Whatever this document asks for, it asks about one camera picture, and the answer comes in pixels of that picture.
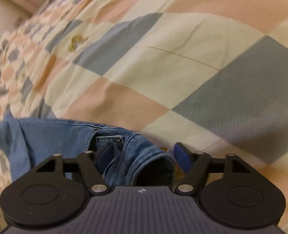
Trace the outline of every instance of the white crosshair logo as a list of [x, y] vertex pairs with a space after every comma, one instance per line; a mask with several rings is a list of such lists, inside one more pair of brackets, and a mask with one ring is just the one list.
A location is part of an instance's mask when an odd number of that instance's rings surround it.
[[138, 190], [138, 192], [140, 192], [141, 194], [144, 194], [144, 193], [146, 192], [146, 189], [140, 188], [140, 189]]

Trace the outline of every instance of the mattress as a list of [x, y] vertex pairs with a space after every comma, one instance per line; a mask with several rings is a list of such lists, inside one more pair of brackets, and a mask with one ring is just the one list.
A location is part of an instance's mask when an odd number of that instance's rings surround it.
[[[9, 112], [238, 154], [284, 193], [288, 231], [288, 0], [55, 0], [2, 40]], [[10, 170], [0, 148], [0, 193]]]

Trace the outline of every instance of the metal pin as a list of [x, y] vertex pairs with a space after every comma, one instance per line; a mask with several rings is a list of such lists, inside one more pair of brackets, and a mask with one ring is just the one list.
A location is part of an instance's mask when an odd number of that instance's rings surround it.
[[180, 192], [191, 192], [194, 188], [191, 185], [183, 184], [178, 187]]
[[94, 185], [91, 190], [93, 192], [105, 192], [107, 190], [107, 187], [102, 184]]

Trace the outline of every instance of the blue denim jeans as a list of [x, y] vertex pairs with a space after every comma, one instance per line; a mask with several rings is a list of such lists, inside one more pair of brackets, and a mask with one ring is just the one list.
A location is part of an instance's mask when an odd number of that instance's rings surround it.
[[0, 123], [0, 150], [10, 162], [12, 181], [55, 153], [75, 158], [91, 144], [100, 149], [108, 142], [114, 147], [103, 173], [109, 186], [137, 185], [139, 176], [149, 179], [147, 185], [172, 183], [173, 157], [136, 132], [74, 120], [15, 119], [10, 114]]

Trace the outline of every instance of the metal rivet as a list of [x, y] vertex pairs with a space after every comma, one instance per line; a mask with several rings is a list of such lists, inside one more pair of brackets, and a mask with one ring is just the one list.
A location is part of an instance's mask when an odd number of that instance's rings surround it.
[[191, 192], [194, 188], [191, 185], [183, 184], [178, 187], [180, 192]]
[[107, 190], [107, 187], [102, 184], [94, 185], [91, 190], [93, 192], [105, 192]]

